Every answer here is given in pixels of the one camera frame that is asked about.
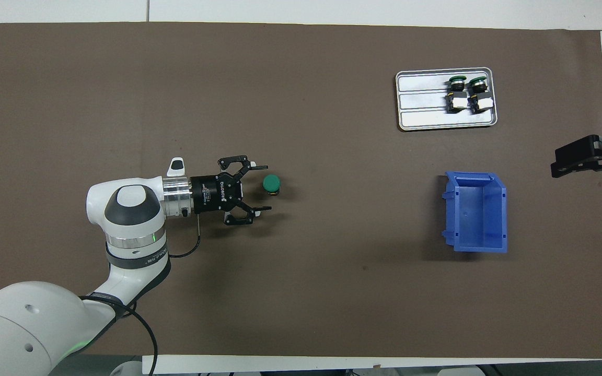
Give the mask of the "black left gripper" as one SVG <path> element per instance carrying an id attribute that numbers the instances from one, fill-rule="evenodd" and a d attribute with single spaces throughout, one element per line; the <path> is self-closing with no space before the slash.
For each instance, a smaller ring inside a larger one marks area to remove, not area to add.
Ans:
<path id="1" fill-rule="evenodd" d="M 236 173 L 229 167 L 241 165 Z M 268 165 L 257 165 L 246 155 L 223 157 L 218 160 L 220 174 L 209 174 L 190 178 L 192 210 L 196 214 L 212 211 L 225 212 L 227 226 L 251 225 L 261 212 L 272 210 L 271 206 L 251 207 L 242 202 L 244 197 L 241 179 L 249 171 L 266 170 Z"/>

